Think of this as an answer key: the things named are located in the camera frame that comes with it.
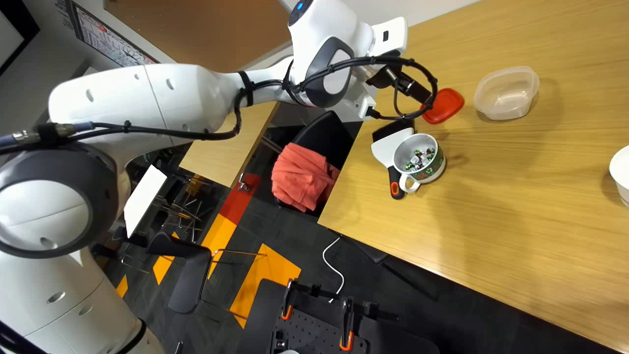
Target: white container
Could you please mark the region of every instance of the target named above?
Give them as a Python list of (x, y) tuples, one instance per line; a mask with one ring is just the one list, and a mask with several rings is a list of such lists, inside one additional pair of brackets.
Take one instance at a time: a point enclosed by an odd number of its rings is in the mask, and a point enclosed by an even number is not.
[(515, 121), (526, 117), (538, 91), (538, 78), (530, 68), (493, 72), (479, 82), (473, 107), (489, 121)]
[(621, 148), (609, 162), (609, 176), (617, 186), (623, 205), (629, 207), (629, 146)]

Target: mug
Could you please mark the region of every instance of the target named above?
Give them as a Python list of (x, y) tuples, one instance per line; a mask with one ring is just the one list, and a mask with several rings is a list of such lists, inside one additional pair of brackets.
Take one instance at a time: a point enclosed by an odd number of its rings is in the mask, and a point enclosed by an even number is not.
[(395, 148), (393, 168), (401, 174), (401, 192), (414, 194), (444, 174), (446, 158), (430, 135), (412, 135)]

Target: white bowl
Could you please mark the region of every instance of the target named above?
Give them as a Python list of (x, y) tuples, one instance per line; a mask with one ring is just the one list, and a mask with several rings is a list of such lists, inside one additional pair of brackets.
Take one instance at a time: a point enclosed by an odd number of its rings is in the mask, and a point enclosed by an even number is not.
[(489, 121), (526, 117), (538, 91), (538, 78), (530, 68), (509, 68), (485, 76), (473, 93), (473, 107)]

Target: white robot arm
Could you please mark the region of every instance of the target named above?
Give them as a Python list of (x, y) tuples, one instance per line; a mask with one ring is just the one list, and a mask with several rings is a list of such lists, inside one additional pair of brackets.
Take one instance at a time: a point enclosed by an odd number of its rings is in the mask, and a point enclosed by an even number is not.
[(216, 135), (226, 115), (265, 101), (346, 107), (363, 119), (373, 109), (365, 82), (383, 66), (359, 58), (395, 58), (406, 44), (405, 21), (369, 27), (342, 0), (296, 3), (289, 30), (292, 58), (269, 70), (104, 72), (59, 86), (43, 131), (0, 137), (0, 154), (19, 152), (0, 166), (0, 325), (45, 353), (161, 353), (84, 251), (119, 217), (125, 166), (190, 141), (230, 139), (237, 129)]

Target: red object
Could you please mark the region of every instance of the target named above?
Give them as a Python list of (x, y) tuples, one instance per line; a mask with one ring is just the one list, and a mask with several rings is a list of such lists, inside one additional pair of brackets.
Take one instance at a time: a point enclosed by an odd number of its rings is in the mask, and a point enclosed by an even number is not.
[(463, 97), (460, 97), (460, 93), (456, 93), (454, 89), (442, 89), (436, 93), (432, 109), (424, 113), (424, 121), (428, 125), (440, 125), (454, 117), (463, 107), (463, 103)]
[(326, 200), (338, 178), (338, 170), (328, 166), (320, 154), (289, 145), (277, 158), (271, 182), (273, 196), (300, 213), (314, 211)]

